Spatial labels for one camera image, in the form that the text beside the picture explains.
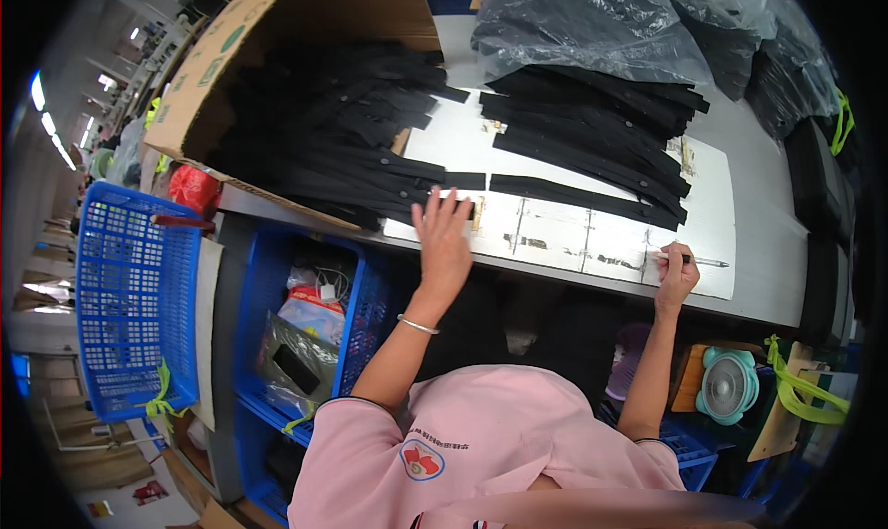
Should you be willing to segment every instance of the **pen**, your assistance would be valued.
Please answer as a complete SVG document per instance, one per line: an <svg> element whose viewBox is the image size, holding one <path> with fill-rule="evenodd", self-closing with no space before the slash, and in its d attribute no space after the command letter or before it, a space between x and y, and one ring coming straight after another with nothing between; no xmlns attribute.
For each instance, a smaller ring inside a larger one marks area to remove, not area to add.
<svg viewBox="0 0 888 529"><path fill-rule="evenodd" d="M653 252L652 254L657 259L669 259L669 254L664 254L662 252ZM711 265L713 267L730 267L731 264L727 264L724 261L718 261L717 259L704 259L702 257L690 257L687 254L682 254L682 260L689 264L691 262L696 263L697 265Z"/></svg>

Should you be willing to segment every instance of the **pink shirt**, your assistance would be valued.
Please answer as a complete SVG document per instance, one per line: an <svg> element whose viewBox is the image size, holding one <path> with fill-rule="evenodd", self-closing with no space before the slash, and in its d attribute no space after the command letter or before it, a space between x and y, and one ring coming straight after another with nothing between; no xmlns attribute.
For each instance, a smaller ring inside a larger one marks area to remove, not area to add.
<svg viewBox="0 0 888 529"><path fill-rule="evenodd" d="M290 527L408 529L423 511L524 491L540 473L562 488L685 490L669 446L630 441L545 369L473 366L419 382L401 425L367 400L318 408Z"/></svg>

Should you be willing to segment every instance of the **red plastic bag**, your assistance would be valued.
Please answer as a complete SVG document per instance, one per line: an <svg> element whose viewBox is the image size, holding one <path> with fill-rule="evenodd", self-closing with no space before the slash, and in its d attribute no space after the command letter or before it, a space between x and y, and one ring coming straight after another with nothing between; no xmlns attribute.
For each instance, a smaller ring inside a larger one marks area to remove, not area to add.
<svg viewBox="0 0 888 529"><path fill-rule="evenodd" d="M203 218L212 214L222 197L222 183L194 167L182 165L170 178L170 198L187 205Z"/></svg>

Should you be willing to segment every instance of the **hand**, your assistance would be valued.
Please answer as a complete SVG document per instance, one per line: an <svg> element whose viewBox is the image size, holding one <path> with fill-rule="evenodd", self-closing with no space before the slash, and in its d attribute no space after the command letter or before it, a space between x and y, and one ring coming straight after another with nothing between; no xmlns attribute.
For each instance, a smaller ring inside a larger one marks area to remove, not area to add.
<svg viewBox="0 0 888 529"><path fill-rule="evenodd" d="M669 254L669 259L658 259L660 265L660 289L654 294L654 309L657 314L678 315L681 304L700 280L700 272L695 263L684 263L682 255L694 257L691 248L678 242L660 248Z"/></svg>
<svg viewBox="0 0 888 529"><path fill-rule="evenodd" d="M471 211L472 202L468 199L456 206L455 188L450 188L450 195L441 202L440 188L435 186L425 204L425 216L423 208L418 203L413 204L413 226L422 245L423 280L414 295L415 301L421 298L422 303L412 302L411 305L421 305L421 312L416 315L422 315L426 320L437 322L437 319L430 318L439 317L450 308L469 276L472 254L469 242L463 236L463 226ZM410 320L423 323L412 317Z"/></svg>

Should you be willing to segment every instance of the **plastic bag with items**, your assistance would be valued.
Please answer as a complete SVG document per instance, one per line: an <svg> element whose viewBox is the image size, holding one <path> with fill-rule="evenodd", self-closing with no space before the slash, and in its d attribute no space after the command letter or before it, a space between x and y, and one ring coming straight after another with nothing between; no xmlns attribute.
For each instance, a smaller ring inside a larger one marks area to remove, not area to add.
<svg viewBox="0 0 888 529"><path fill-rule="evenodd" d="M777 35L753 57L746 100L762 128L783 139L810 116L839 111L838 88L820 37L792 0L768 0Z"/></svg>
<svg viewBox="0 0 888 529"><path fill-rule="evenodd" d="M330 398L339 351L268 312L259 353L267 397L294 419L311 416Z"/></svg>
<svg viewBox="0 0 888 529"><path fill-rule="evenodd" d="M706 57L716 85L738 101L752 75L752 56L777 32L768 0L672 0Z"/></svg>
<svg viewBox="0 0 888 529"><path fill-rule="evenodd" d="M483 0L472 47L491 81L524 65L705 84L706 60L670 0Z"/></svg>
<svg viewBox="0 0 888 529"><path fill-rule="evenodd" d="M129 122L120 133L120 144L114 151L114 162L107 169L105 181L113 185L139 190L142 165L139 163L139 144L145 126L145 115Z"/></svg>

